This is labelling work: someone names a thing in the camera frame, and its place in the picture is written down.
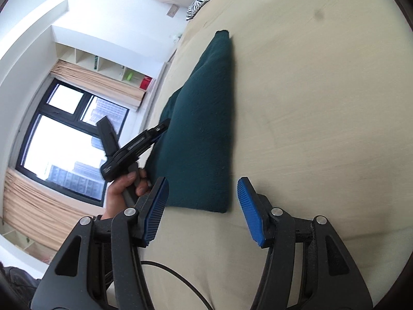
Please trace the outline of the person left hand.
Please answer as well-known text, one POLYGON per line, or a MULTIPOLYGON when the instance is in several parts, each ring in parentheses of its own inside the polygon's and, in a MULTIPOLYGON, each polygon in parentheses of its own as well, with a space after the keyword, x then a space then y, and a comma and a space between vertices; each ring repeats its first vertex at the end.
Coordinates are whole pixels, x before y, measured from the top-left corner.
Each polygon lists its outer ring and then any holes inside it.
POLYGON ((138 172, 130 172, 127 175, 116 179, 107 189, 106 208, 101 219, 114 218, 118 213, 126 209, 123 192, 127 187, 134 184, 134 181, 140 177, 140 182, 136 185, 135 193, 138 197, 144 196, 151 190, 151 185, 147 179, 146 170, 139 168, 138 172))

